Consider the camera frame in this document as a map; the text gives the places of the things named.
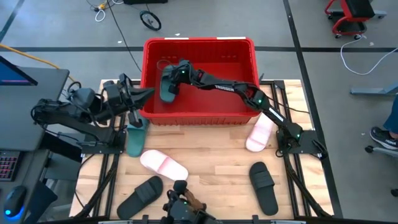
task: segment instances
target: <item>person's leg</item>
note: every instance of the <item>person's leg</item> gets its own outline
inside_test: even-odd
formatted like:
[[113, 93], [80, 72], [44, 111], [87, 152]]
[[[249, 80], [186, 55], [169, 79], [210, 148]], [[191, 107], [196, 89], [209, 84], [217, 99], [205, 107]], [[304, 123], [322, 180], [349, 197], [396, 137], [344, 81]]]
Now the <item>person's leg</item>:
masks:
[[392, 104], [391, 114], [384, 123], [383, 131], [378, 127], [371, 129], [371, 137], [387, 149], [398, 149], [398, 95]]

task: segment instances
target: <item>white cable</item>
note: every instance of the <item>white cable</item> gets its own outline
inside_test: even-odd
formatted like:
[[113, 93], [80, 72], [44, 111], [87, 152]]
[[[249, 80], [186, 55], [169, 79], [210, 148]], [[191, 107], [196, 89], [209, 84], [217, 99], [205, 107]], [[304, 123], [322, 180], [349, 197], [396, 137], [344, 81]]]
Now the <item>white cable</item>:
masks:
[[[98, 15], [99, 15], [101, 12], [104, 13], [104, 17], [102, 17], [102, 19], [98, 19]], [[103, 20], [105, 19], [105, 17], [106, 17], [105, 11], [102, 10], [102, 9], [100, 9], [100, 10], [97, 12], [97, 15], [95, 15], [95, 21], [96, 21], [96, 22], [101, 22], [101, 21], [103, 21]]]
[[121, 2], [118, 2], [118, 0], [112, 0], [112, 2], [114, 3], [114, 4], [123, 4], [124, 3], [124, 1], [121, 1]]
[[380, 64], [380, 62], [381, 62], [385, 57], [387, 57], [389, 54], [392, 54], [392, 53], [394, 53], [396, 50], [398, 50], [398, 47], [397, 47], [397, 48], [394, 49], [392, 52], [389, 52], [388, 54], [386, 54], [385, 56], [383, 56], [382, 58], [380, 58], [380, 60], [375, 64], [375, 66], [373, 66], [373, 68], [372, 68], [370, 71], [368, 71], [368, 72], [366, 72], [366, 73], [355, 72], [354, 70], [350, 69], [350, 68], [347, 66], [346, 60], [344, 60], [344, 57], [343, 57], [343, 47], [345, 47], [345, 46], [348, 45], [348, 44], [352, 44], [352, 43], [355, 43], [355, 42], [357, 42], [357, 41], [360, 41], [362, 38], [363, 38], [363, 35], [362, 35], [361, 38], [359, 38], [358, 40], [354, 40], [354, 41], [348, 42], [347, 44], [344, 44], [343, 46], [341, 46], [341, 49], [340, 49], [340, 56], [341, 56], [341, 59], [343, 60], [344, 66], [345, 66], [349, 71], [351, 71], [351, 72], [353, 72], [353, 73], [355, 73], [355, 74], [357, 74], [357, 75], [368, 75], [369, 73], [373, 72], [373, 70]]

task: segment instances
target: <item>white slide sandal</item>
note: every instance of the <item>white slide sandal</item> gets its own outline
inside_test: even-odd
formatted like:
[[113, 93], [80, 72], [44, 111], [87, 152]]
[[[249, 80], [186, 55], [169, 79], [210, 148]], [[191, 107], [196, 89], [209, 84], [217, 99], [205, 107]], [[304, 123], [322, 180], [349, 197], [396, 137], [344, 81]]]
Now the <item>white slide sandal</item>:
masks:
[[265, 114], [261, 113], [249, 137], [246, 139], [246, 149], [260, 152], [266, 148], [274, 123]]
[[144, 152], [139, 160], [144, 167], [172, 180], [188, 178], [188, 170], [185, 167], [158, 150]]

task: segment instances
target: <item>teal slide sandal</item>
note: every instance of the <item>teal slide sandal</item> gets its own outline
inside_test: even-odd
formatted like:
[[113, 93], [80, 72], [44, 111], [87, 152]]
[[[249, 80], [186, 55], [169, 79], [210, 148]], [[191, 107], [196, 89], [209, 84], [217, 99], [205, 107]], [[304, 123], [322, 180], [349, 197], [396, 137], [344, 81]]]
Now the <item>teal slide sandal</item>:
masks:
[[168, 65], [163, 68], [162, 79], [160, 80], [160, 99], [165, 103], [172, 103], [175, 98], [175, 94], [169, 92], [169, 87], [172, 85], [169, 78], [169, 71], [171, 71], [173, 67], [173, 65]]
[[142, 120], [142, 127], [136, 128], [131, 124], [127, 126], [127, 132], [129, 133], [129, 139], [127, 141], [127, 154], [131, 157], [139, 157], [144, 149], [145, 138], [147, 136], [147, 130], [149, 121], [137, 113], [139, 119]]

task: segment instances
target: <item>slide sandal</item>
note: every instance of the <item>slide sandal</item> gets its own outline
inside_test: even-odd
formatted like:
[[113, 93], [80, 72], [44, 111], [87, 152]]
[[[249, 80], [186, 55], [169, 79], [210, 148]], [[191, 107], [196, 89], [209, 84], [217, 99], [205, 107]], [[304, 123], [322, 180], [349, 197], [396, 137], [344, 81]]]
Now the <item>slide sandal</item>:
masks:
[[250, 181], [257, 196], [262, 212], [266, 215], [275, 215], [278, 212], [274, 192], [274, 181], [263, 162], [257, 162], [249, 171]]
[[171, 71], [173, 67], [173, 65], [164, 67], [162, 79], [160, 80], [160, 99], [165, 103], [172, 103], [175, 98], [175, 94], [169, 92], [169, 87], [172, 85], [172, 82], [169, 78], [169, 71]]
[[127, 141], [126, 152], [131, 157], [139, 157], [144, 149], [145, 138], [147, 136], [147, 130], [149, 122], [146, 118], [141, 116], [138, 112], [137, 116], [142, 120], [142, 127], [136, 128], [131, 124], [127, 126], [127, 132], [129, 133], [129, 139]]
[[174, 181], [188, 178], [188, 170], [185, 167], [158, 150], [144, 152], [139, 160], [144, 167]]
[[261, 113], [249, 137], [246, 139], [246, 149], [252, 152], [259, 152], [266, 148], [269, 136], [272, 132], [274, 122], [265, 114]]
[[128, 220], [143, 208], [156, 201], [163, 191], [162, 179], [153, 176], [140, 186], [122, 204], [119, 205], [117, 213], [121, 220]]

